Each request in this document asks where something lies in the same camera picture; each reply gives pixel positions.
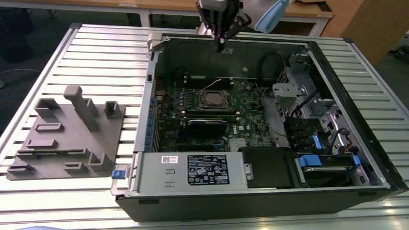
metal bracket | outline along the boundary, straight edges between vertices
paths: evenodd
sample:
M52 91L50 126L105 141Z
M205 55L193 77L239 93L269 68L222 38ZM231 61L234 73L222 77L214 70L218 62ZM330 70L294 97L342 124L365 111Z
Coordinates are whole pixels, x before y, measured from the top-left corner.
M148 50L149 50L149 52L153 52L153 51L154 51L153 48L154 48L157 45L159 45L159 43L162 42L162 41L161 41L161 38L162 38L161 33L150 33L150 34L148 35L148 41L146 41L146 43L148 43Z
M247 181L254 179L250 164L243 164L243 174Z
M82 26L82 23L70 23L69 28L70 29L78 29L78 28L81 28L81 26Z

metal workbench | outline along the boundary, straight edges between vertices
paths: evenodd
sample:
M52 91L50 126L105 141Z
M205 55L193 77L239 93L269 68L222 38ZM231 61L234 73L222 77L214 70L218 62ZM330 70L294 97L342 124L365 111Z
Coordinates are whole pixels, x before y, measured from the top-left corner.
M62 229L407 229L409 193L363 203L333 215L250 218L194 222L137 223L110 195L112 179L8 181L5 173L33 124L38 98L62 97L65 85L82 87L94 104L126 105L116 164L132 161L133 140L146 74L146 38L153 31L193 30L81 25L70 28L0 138L0 229L49 226ZM409 180L409 111L367 64L354 44L338 38L246 34L241 37L314 40L405 180ZM121 180L118 188L126 187Z

blue latch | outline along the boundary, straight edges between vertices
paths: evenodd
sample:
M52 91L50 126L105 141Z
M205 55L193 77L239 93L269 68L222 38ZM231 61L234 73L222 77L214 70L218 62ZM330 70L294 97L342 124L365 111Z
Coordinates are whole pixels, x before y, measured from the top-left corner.
M112 179L124 180L126 178L126 170L112 170Z
M313 135L313 140L314 140L314 145L315 145L317 149L321 150L322 149L322 145L319 143L319 139L318 139L317 135Z
M353 163L355 164L355 166L361 165L361 160L359 160L358 156L354 155L351 157L351 159L353 159Z
M298 158L298 162L301 167L322 166L318 155L303 155Z

warning symbols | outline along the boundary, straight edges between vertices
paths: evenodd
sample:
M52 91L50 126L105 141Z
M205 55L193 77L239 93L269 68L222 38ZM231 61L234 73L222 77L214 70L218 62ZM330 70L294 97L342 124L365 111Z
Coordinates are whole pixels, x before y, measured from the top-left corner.
M195 175L195 168L189 168L189 174Z
M187 155L187 183L229 184L226 155Z
M197 173L198 175L206 174L205 168L197 169L197 172L195 172L195 173Z

wooden desk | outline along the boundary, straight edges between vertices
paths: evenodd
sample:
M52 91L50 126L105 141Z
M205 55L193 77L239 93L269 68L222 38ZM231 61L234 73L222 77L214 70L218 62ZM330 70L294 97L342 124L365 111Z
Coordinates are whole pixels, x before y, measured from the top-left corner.
M197 0L141 0L141 8L173 11L197 11ZM285 10L287 17L333 18L331 12L321 11L314 3L294 2Z
M141 26L150 27L152 14L198 16L195 1L197 0L0 0L0 6L137 13L141 17ZM309 36L319 36L330 18L333 18L333 13L321 11L314 3L294 2L289 4L281 21L314 24Z
M150 14L198 16L195 1L197 0L141 0L140 12L142 26L150 26ZM313 23L314 26L309 32L309 36L319 36L331 18L333 13L321 11L317 4L294 2L289 4L281 21Z

